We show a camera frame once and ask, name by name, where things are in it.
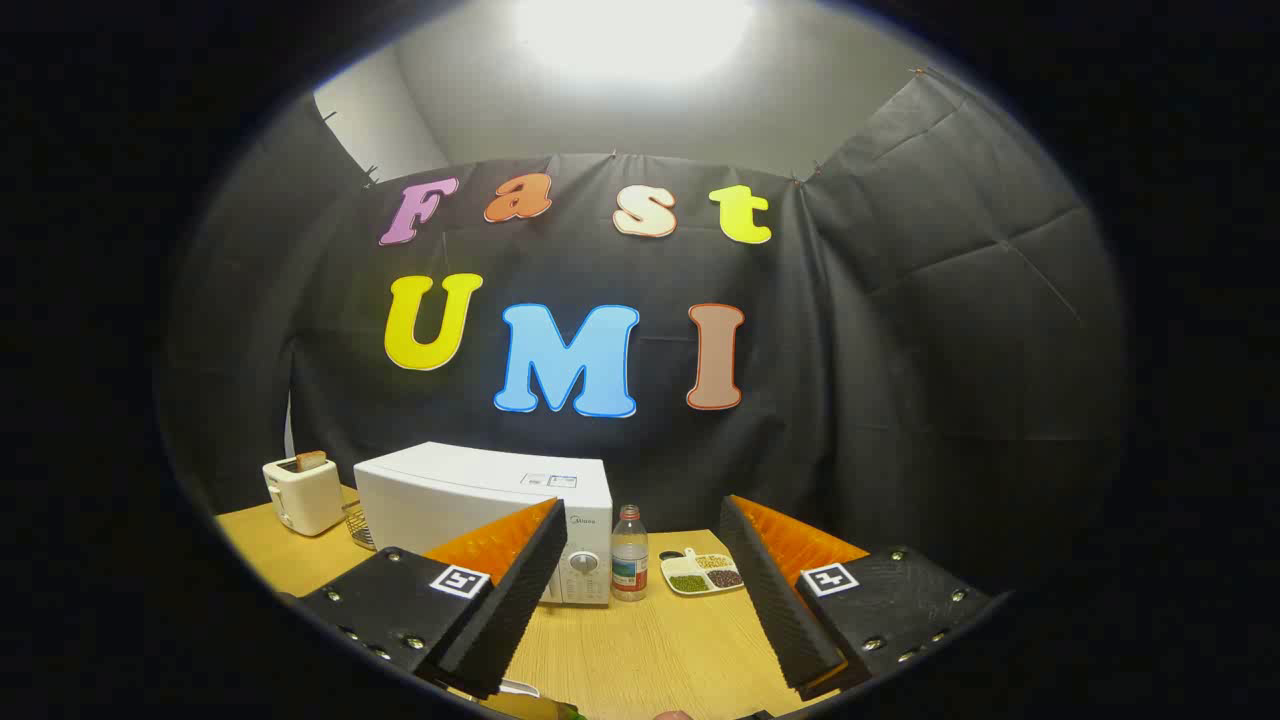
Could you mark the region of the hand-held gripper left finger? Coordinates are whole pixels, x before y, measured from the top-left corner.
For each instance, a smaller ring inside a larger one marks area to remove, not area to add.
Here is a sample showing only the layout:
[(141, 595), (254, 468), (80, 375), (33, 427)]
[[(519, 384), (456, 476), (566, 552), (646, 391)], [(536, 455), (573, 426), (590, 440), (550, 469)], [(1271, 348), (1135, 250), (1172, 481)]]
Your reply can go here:
[(485, 698), (567, 543), (564, 501), (548, 498), (416, 553), (388, 546), (298, 598), (298, 609), (375, 661)]

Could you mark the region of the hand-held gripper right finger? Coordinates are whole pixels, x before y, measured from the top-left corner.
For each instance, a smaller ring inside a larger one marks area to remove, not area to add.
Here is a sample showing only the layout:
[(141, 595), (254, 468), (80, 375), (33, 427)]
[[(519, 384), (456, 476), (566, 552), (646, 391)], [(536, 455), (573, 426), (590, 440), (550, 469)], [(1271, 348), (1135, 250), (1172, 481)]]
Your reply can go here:
[(863, 550), (736, 495), (721, 505), (719, 541), (786, 685), (805, 701), (922, 662), (993, 606), (914, 548)]

